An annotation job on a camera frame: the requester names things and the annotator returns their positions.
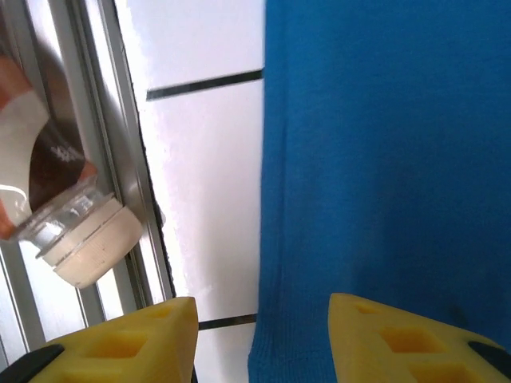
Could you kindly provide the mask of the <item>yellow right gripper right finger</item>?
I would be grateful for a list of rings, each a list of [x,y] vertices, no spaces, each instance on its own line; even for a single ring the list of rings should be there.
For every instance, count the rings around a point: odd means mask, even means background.
[[[508,382],[510,353],[455,326],[332,294],[328,332],[339,382]]]

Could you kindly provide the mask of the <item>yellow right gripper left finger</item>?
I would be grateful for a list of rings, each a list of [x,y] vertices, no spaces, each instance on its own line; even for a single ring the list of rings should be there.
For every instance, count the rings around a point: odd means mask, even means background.
[[[194,298],[172,298],[67,334],[1,372],[3,382],[190,382],[198,337]]]

